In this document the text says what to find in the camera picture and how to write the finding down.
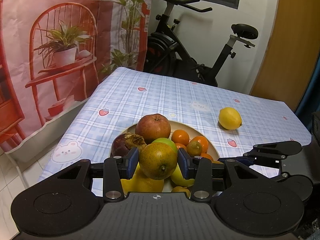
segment bike seat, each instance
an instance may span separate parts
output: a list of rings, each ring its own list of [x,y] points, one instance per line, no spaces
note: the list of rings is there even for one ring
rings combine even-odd
[[[233,24],[231,25],[231,29],[234,34],[244,39],[255,40],[259,35],[258,30],[255,27],[247,24]]]

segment dark purple fruit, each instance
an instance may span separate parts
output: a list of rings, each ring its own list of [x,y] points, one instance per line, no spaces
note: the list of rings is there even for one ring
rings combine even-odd
[[[111,154],[110,157],[113,156],[121,156],[124,157],[128,154],[130,151],[126,146],[125,146],[125,133],[120,134],[116,139],[112,142],[111,145]]]

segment grapefruit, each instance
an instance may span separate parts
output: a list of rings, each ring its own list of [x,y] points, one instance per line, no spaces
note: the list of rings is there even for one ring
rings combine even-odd
[[[138,163],[132,179],[121,179],[121,185],[125,195],[128,192],[162,192],[164,180],[148,178],[144,175]]]
[[[139,152],[143,173],[150,179],[166,179],[177,167],[177,153],[167,144],[156,142]]]

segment bike handlebar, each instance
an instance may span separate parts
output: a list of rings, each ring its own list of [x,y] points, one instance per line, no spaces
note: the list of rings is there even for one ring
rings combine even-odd
[[[188,8],[188,9],[191,9],[191,10],[196,11],[196,12],[210,12],[210,11],[212,11],[212,7],[199,9],[199,8],[193,7],[193,6],[188,5],[188,4],[181,4],[181,6],[183,6],[185,8]]]
[[[181,6],[185,7],[185,8],[191,9],[191,10],[196,11],[196,12],[209,12],[209,11],[212,11],[212,7],[208,7],[208,8],[205,8],[205,9],[198,9],[196,7],[188,5],[188,3],[199,2],[200,0],[164,0],[164,1],[167,1],[167,2],[172,3],[174,5],[181,5]]]
[[[176,4],[176,5],[181,5],[181,4],[199,2],[200,0],[164,0],[164,1]]]

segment tiled floor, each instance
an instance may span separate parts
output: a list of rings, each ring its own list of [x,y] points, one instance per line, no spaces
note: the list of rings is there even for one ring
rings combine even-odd
[[[55,142],[45,150],[32,158],[27,163],[18,163],[22,175],[29,187],[37,183],[37,180],[49,161],[52,149],[58,143]],[[12,165],[6,154],[0,155],[0,240],[10,240],[18,230],[12,220],[10,207],[12,200],[24,190],[24,186],[17,169]]]

